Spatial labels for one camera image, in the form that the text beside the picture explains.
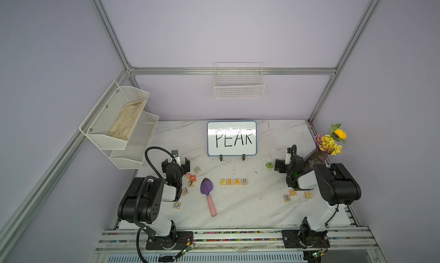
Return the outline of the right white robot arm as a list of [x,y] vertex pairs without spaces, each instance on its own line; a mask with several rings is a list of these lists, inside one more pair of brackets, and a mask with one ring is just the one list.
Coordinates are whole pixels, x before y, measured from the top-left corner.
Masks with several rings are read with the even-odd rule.
[[304,217],[298,230],[283,230],[286,248],[327,248],[331,221],[345,206],[361,198],[362,191],[354,177],[341,163],[329,166],[318,163],[307,168],[301,157],[292,156],[289,163],[276,161],[275,170],[286,174],[286,184],[294,191],[319,191],[321,200]]

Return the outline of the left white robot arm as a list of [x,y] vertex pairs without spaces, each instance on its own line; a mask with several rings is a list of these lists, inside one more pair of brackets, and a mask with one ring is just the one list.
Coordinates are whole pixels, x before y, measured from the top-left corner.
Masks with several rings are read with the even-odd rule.
[[[151,150],[165,152],[170,158],[162,164],[162,173],[159,174],[148,157]],[[138,227],[140,232],[148,235],[146,249],[172,250],[184,246],[178,242],[175,222],[160,213],[162,202],[178,202],[183,192],[183,177],[190,171],[190,161],[185,158],[181,162],[178,150],[167,151],[153,146],[145,150],[147,163],[155,171],[157,177],[135,177],[129,185],[118,206],[118,220],[126,221]]]

